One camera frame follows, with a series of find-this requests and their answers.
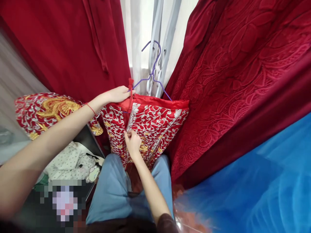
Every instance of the purple clothes hanger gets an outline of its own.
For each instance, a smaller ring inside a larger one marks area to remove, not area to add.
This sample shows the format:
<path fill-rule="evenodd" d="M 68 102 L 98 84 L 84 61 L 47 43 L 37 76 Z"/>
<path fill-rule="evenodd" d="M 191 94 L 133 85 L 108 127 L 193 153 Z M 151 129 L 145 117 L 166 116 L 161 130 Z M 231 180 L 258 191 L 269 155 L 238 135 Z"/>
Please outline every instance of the purple clothes hanger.
<path fill-rule="evenodd" d="M 172 101 L 172 99 L 168 96 L 168 94 L 167 94 L 166 91 L 164 90 L 164 87 L 163 87 L 162 83 L 161 83 L 160 81 L 155 80 L 156 62 L 158 61 L 158 59 L 159 59 L 159 57 L 160 57 L 160 55 L 161 55 L 161 46 L 160 46 L 159 42 L 157 42 L 157 41 L 154 41 L 154 42 L 158 44 L 160 51 L 159 51 L 159 54 L 158 54 L 158 56 L 156 57 L 156 60 L 155 60 L 155 62 L 154 62 L 154 64 L 153 64 L 152 72 L 151 72 L 151 74 L 149 74 L 149 78 L 139 80 L 139 82 L 133 87 L 133 90 L 134 90 L 135 87 L 137 87 L 137 85 L 138 85 L 141 81 L 147 81 L 147 80 L 149 80 L 149 79 L 152 77 L 154 82 L 160 83 L 160 85 L 161 85 L 161 87 L 162 87 L 162 90 L 164 91 L 164 93 L 166 94 L 166 96 L 169 98 L 169 100 Z M 151 41 L 149 41 L 149 42 L 145 45 L 145 47 L 142 49 L 142 51 L 144 51 L 144 49 L 145 49 L 150 43 L 151 43 Z"/>

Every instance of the dark shirt sleeve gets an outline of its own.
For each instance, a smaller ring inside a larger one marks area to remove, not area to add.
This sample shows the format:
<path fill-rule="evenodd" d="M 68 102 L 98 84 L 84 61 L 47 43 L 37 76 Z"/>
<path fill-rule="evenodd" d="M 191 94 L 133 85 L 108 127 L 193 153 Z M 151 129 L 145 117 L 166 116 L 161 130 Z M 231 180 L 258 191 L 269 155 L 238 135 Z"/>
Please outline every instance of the dark shirt sleeve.
<path fill-rule="evenodd" d="M 178 233 L 175 221 L 169 214 L 162 214 L 156 227 L 158 233 Z"/>

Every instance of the red curtain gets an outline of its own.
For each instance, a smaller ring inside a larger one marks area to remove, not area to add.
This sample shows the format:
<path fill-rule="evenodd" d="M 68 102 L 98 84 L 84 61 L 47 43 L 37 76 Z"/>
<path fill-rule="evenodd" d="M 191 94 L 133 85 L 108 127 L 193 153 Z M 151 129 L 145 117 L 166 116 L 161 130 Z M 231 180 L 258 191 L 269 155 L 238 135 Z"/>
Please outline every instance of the red curtain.
<path fill-rule="evenodd" d="M 50 90 L 88 102 L 128 85 L 119 0 L 3 0 L 5 31 Z"/>
<path fill-rule="evenodd" d="M 166 88 L 190 100 L 173 182 L 198 184 L 311 110 L 310 43 L 307 0 L 199 1 Z"/>

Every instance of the blue fabric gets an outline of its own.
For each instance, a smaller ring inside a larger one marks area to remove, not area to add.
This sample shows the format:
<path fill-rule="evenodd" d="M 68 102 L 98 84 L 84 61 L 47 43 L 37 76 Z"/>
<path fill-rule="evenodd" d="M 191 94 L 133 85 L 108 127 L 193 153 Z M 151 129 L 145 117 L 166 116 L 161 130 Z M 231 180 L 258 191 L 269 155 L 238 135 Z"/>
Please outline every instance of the blue fabric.
<path fill-rule="evenodd" d="M 173 200 L 169 160 L 161 155 L 155 162 L 151 172 L 173 216 Z M 110 154 L 106 157 L 86 224 L 129 216 L 147 219 L 153 222 L 150 208 L 142 191 L 137 197 L 128 197 L 130 179 L 126 175 L 118 155 Z"/>
<path fill-rule="evenodd" d="M 311 232 L 311 114 L 178 198 L 213 232 Z"/>

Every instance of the leg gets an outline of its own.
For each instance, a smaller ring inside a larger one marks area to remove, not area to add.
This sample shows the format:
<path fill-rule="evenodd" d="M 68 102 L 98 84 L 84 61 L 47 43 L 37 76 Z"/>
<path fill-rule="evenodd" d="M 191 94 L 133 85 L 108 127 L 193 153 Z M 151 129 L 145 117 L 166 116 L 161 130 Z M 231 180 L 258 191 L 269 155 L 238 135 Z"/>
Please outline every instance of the leg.
<path fill-rule="evenodd" d="M 167 155 L 161 155 L 155 162 L 151 172 L 174 219 L 173 196 L 169 159 Z"/>
<path fill-rule="evenodd" d="M 121 159 L 116 154 L 106 157 L 91 207 L 86 218 L 86 224 L 115 218 L 126 218 L 132 208 L 127 195 L 127 177 Z"/>
<path fill-rule="evenodd" d="M 166 155 L 161 155 L 156 160 L 151 174 L 168 205 L 172 217 L 174 218 L 171 175 L 169 171 L 169 160 Z M 130 203 L 133 211 L 132 215 L 134 217 L 148 219 L 153 222 L 149 204 L 144 191 L 142 191 L 142 193 L 137 197 L 131 199 Z"/>

